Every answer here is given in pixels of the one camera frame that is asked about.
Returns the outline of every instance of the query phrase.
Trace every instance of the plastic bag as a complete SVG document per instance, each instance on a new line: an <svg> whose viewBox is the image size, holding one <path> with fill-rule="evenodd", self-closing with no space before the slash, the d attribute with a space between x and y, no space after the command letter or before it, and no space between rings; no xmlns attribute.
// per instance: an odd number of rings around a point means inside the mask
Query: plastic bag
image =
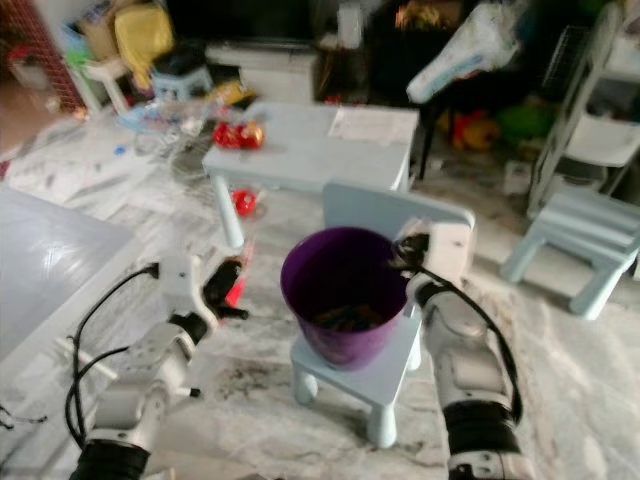
<svg viewBox="0 0 640 480"><path fill-rule="evenodd" d="M440 55L411 80L411 101L425 103L456 79L506 65L519 48L515 25L521 11L522 2L478 5Z"/></svg>

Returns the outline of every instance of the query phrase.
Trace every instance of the red wall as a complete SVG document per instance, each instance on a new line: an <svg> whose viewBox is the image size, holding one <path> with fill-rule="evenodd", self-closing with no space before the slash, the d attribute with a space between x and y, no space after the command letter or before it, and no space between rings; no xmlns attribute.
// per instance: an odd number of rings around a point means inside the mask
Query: red wall
<svg viewBox="0 0 640 480"><path fill-rule="evenodd" d="M53 41L49 37L35 6L30 0L2 1L3 21L14 25L29 40L29 46L49 77L49 82L60 97L62 109L73 112L84 107L80 94L75 88L67 69L62 64Z"/></svg>

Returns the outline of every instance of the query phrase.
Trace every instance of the light blue table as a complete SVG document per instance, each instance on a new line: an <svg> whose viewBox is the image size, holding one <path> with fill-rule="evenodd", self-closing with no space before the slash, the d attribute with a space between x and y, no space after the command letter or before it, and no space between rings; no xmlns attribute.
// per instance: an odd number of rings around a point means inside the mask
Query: light blue table
<svg viewBox="0 0 640 480"><path fill-rule="evenodd" d="M370 109L398 113L396 109ZM231 200L229 183L259 183L266 187L321 192L333 179L354 181L384 190L405 191L409 183L411 141L376 142L329 137L339 107L256 103L245 114L258 119L266 138L259 150L225 150L212 147L203 160L213 181L227 242L237 248L244 243L240 221ZM411 138L418 112L407 123Z"/></svg>

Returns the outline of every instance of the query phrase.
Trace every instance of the toy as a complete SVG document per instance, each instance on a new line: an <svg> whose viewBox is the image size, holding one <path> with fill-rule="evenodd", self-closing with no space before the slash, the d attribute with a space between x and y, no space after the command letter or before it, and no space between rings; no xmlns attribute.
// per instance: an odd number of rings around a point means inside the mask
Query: toy
<svg viewBox="0 0 640 480"><path fill-rule="evenodd" d="M553 122L555 112L542 105L516 105L506 108L496 115L505 141L514 147L525 140L546 138Z"/></svg>
<svg viewBox="0 0 640 480"><path fill-rule="evenodd" d="M258 197L251 190L236 190L231 194L238 215L247 217L256 211Z"/></svg>
<svg viewBox="0 0 640 480"><path fill-rule="evenodd" d="M449 114L443 114L437 125L443 130L449 129ZM488 118L487 112L475 111L467 115L454 114L452 144L454 148L471 150L489 150L500 138L500 126Z"/></svg>
<svg viewBox="0 0 640 480"><path fill-rule="evenodd" d="M264 143L264 129L256 122L235 126L223 122L213 131L213 143L220 148L258 149Z"/></svg>

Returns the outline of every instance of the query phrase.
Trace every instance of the red toy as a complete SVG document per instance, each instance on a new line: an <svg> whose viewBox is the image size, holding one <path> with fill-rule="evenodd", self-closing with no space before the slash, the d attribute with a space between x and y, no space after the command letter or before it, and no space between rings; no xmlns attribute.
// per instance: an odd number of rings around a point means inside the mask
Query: red toy
<svg viewBox="0 0 640 480"><path fill-rule="evenodd" d="M220 148L257 149L264 143L264 129L256 122L240 125L223 122L213 131L213 143Z"/></svg>
<svg viewBox="0 0 640 480"><path fill-rule="evenodd" d="M241 217L252 215L256 211L258 201L256 194L251 190L236 190L231 194L236 211Z"/></svg>

